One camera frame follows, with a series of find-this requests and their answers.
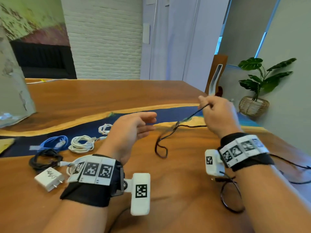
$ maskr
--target left hand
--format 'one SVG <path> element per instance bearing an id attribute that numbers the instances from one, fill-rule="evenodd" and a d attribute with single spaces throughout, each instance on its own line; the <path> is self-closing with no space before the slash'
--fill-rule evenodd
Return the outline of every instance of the left hand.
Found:
<path id="1" fill-rule="evenodd" d="M 134 143 L 155 130 L 153 125 L 146 125 L 146 123 L 155 123 L 156 116 L 155 112 L 139 112 L 121 116 L 111 127 L 97 153 L 110 156 L 125 165 L 130 159 Z"/>

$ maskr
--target woven basket planter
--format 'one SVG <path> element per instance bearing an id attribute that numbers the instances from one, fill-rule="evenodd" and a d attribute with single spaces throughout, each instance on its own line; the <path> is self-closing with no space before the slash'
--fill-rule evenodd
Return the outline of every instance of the woven basket planter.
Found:
<path id="1" fill-rule="evenodd" d="M 240 112 L 251 117 L 259 117 L 268 109 L 270 103 L 264 99 L 253 101 L 252 97 L 244 96 L 239 103 Z"/>

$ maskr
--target white brick wall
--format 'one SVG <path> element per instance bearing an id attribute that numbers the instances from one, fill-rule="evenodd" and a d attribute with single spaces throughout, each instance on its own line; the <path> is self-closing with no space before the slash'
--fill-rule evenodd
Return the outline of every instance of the white brick wall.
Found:
<path id="1" fill-rule="evenodd" d="M 142 0 L 61 1 L 77 78 L 140 78 Z"/>

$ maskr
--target handwriting on charger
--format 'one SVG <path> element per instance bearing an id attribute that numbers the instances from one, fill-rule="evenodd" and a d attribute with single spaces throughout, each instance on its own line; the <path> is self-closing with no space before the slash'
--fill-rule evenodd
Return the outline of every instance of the handwriting on charger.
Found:
<path id="1" fill-rule="evenodd" d="M 54 178 L 56 178 L 57 176 L 53 173 L 53 171 L 48 170 L 48 177 L 54 179 Z"/>

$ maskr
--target wooden table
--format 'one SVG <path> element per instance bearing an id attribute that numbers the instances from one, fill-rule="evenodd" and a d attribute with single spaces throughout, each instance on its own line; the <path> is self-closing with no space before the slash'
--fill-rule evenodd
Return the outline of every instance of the wooden table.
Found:
<path id="1" fill-rule="evenodd" d="M 204 95 L 182 81 L 62 80 L 31 84 L 29 90 L 38 113 L 5 130 L 44 129 L 105 111 L 197 103 L 197 97 Z M 204 152 L 217 148 L 219 139 L 207 128 L 180 128 L 170 139 L 162 141 L 169 148 L 169 157 L 163 160 L 154 154 L 155 141 L 163 129 L 159 127 L 138 141 L 124 167 L 126 178 L 131 178 L 134 172 L 150 173 L 150 213 L 131 216 L 129 211 L 125 212 L 113 232 L 252 232 L 247 213 L 235 215 L 226 210 L 220 201 L 222 184 L 212 181 L 205 172 Z M 311 157 L 273 134 L 252 133 L 257 134 L 272 153 L 299 164 L 311 164 Z M 102 142 L 104 140 L 96 143 L 94 153 Z M 80 156 L 70 151 L 61 154 L 66 161 Z M 28 166 L 28 160 L 29 156 L 0 158 L 0 229 L 3 233 L 41 232 L 60 204 L 59 196 L 65 184 L 46 192 L 33 180 L 35 173 Z M 311 179 L 306 171 L 278 160 L 276 163 L 288 178 Z M 295 188 L 311 201 L 311 185 L 295 185 Z M 233 206 L 241 206 L 233 188 L 225 195 Z M 111 199 L 107 226 L 130 206 L 130 200 L 130 193 Z"/>

